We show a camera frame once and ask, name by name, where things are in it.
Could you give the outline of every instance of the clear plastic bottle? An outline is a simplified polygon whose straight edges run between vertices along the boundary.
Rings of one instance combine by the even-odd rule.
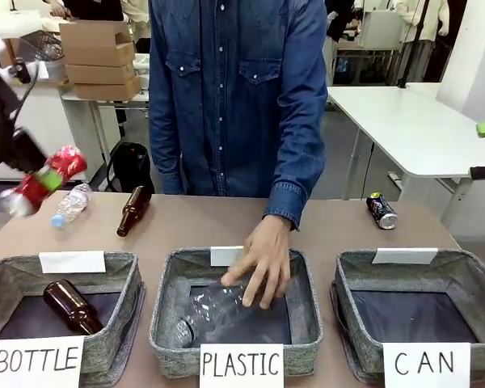
[[[91,188],[88,183],[82,183],[73,188],[57,206],[56,214],[52,217],[52,226],[60,229],[75,220],[88,205],[90,193]]]
[[[188,348],[200,337],[215,341],[223,331],[235,326],[251,312],[243,306],[244,287],[207,287],[194,297],[178,321],[175,346]]]

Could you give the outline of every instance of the black pole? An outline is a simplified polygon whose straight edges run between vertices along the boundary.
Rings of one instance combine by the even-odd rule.
[[[410,73],[411,65],[413,64],[413,60],[415,59],[415,47],[416,47],[417,43],[419,43],[420,34],[422,33],[422,30],[424,29],[424,20],[426,19],[426,14],[428,13],[428,7],[429,7],[430,1],[431,0],[425,0],[424,7],[422,8],[422,14],[420,14],[420,21],[419,21],[419,24],[417,24],[417,31],[415,32],[415,39],[413,40],[413,45],[411,46],[410,55],[408,56],[407,61],[406,61],[406,67],[404,68],[403,77],[401,78],[401,80],[399,81],[399,84],[397,85],[401,89],[406,89],[407,76]]]

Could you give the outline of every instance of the pocket flap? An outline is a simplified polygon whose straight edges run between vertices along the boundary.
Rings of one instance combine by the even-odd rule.
[[[277,78],[280,74],[281,60],[245,60],[239,62],[239,74],[252,85]]]
[[[201,59],[195,54],[170,51],[167,53],[165,64],[180,77],[185,77],[187,74],[200,71]]]

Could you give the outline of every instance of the black can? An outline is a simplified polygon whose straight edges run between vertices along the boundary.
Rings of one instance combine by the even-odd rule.
[[[380,192],[373,192],[366,199],[366,207],[381,229],[393,229],[397,224],[397,213]]]

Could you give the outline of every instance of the brown glass bottle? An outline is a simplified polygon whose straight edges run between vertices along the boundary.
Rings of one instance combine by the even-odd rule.
[[[43,300],[71,331],[92,335],[103,330],[97,310],[69,281],[63,279],[49,284],[43,292]]]
[[[116,230],[117,235],[126,237],[131,228],[144,217],[151,201],[151,195],[151,190],[144,186],[138,186],[133,190],[122,209],[122,220]]]

